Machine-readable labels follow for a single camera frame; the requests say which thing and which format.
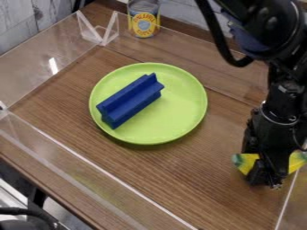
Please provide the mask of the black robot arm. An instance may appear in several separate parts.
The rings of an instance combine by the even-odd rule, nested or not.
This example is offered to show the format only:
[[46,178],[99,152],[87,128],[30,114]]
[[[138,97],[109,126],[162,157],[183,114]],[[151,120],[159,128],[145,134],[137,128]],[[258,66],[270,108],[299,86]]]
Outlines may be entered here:
[[291,174],[290,159],[307,142],[307,20],[298,0],[217,0],[246,57],[269,65],[267,97],[251,111],[242,152],[250,184],[275,188]]

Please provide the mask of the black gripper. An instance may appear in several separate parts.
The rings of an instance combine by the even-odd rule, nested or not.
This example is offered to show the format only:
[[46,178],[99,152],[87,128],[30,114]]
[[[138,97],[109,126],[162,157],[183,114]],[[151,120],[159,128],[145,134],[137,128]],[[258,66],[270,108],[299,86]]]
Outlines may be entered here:
[[266,105],[253,110],[243,133],[242,152],[261,154],[246,180],[251,186],[279,189],[290,174],[290,155],[307,140],[307,119],[286,121],[269,113]]

